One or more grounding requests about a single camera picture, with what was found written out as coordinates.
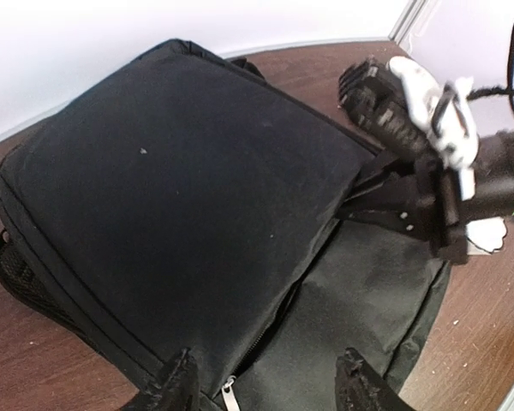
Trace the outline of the black student backpack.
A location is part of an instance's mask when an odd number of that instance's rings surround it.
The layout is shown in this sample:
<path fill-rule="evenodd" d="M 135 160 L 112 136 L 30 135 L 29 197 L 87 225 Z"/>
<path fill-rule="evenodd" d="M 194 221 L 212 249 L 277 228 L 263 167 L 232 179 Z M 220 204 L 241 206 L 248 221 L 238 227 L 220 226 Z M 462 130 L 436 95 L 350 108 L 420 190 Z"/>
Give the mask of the black student backpack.
<path fill-rule="evenodd" d="M 336 218 L 374 155 L 254 65 L 166 41 L 4 157 L 0 283 L 139 391 L 188 348 L 198 410 L 337 410 L 347 348 L 398 394 L 451 267 Z"/>

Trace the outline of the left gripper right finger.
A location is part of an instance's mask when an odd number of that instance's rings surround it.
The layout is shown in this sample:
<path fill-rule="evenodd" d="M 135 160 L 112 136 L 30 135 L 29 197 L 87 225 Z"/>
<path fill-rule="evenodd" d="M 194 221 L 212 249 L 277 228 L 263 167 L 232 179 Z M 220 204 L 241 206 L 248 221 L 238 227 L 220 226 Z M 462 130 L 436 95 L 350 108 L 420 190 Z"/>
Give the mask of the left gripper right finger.
<path fill-rule="evenodd" d="M 411 411 L 354 348 L 337 358 L 335 401 L 342 411 Z"/>

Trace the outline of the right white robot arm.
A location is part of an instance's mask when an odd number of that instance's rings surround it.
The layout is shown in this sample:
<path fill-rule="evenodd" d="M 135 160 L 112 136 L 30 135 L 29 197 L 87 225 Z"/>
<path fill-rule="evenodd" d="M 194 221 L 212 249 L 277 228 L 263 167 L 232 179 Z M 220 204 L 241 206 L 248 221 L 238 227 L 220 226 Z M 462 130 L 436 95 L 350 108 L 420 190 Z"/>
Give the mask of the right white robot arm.
<path fill-rule="evenodd" d="M 426 242 L 456 265 L 500 250 L 514 217 L 514 131 L 480 137 L 474 96 L 470 78 L 442 84 L 407 57 L 348 67 L 339 106 L 383 148 L 338 217 Z"/>

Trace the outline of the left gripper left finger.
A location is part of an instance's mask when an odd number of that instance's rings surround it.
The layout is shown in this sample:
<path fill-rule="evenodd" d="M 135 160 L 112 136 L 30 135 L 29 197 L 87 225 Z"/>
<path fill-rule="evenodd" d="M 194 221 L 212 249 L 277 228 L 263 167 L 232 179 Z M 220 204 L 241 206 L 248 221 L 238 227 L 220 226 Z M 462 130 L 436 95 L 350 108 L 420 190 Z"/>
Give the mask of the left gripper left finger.
<path fill-rule="evenodd" d="M 200 407 L 199 369 L 188 348 L 171 357 L 158 376 L 124 406 L 124 410 L 188 411 Z"/>

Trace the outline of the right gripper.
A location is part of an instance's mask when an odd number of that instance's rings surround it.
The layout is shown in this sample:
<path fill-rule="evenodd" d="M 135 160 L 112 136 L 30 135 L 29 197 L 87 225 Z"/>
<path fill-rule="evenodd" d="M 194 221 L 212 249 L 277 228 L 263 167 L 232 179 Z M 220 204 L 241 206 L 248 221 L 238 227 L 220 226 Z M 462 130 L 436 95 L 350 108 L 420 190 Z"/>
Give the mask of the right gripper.
<path fill-rule="evenodd" d="M 346 116 L 384 148 L 366 163 L 336 212 L 429 244 L 434 255 L 465 264 L 463 208 L 475 197 L 479 137 L 467 97 L 472 80 L 441 86 L 417 62 L 369 57 L 338 79 Z"/>

